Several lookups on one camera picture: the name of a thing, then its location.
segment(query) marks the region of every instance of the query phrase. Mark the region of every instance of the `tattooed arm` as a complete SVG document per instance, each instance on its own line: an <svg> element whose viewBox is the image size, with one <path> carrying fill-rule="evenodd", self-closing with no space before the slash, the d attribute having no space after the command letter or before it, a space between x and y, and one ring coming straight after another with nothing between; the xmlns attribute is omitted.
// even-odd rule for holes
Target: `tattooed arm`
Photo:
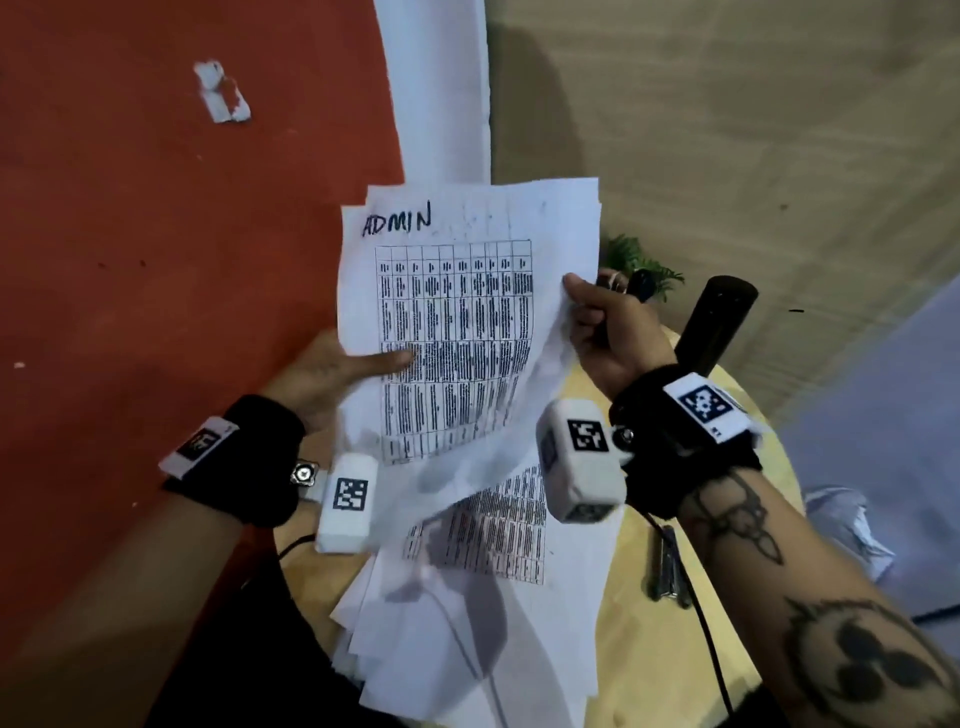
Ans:
<svg viewBox="0 0 960 728"><path fill-rule="evenodd" d="M708 483L679 520L794 725L960 726L956 665L761 473Z"/></svg>

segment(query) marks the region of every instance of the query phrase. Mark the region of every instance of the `black wrist strap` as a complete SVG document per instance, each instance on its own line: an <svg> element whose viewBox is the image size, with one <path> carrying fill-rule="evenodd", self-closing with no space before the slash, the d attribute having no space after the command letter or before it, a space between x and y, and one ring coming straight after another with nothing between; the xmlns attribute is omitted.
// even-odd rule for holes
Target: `black wrist strap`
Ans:
<svg viewBox="0 0 960 728"><path fill-rule="evenodd" d="M713 442L663 387L687 374L679 365L642 376L613 401L610 421L633 431L634 458L626 465L627 502L636 510L672 519L684 498L733 468L759 471L754 435Z"/></svg>
<svg viewBox="0 0 960 728"><path fill-rule="evenodd" d="M300 418L258 395L235 402L224 419L236 429L183 478L169 477L164 490L229 513L243 523L274 528L297 509L290 474L306 434Z"/></svg>

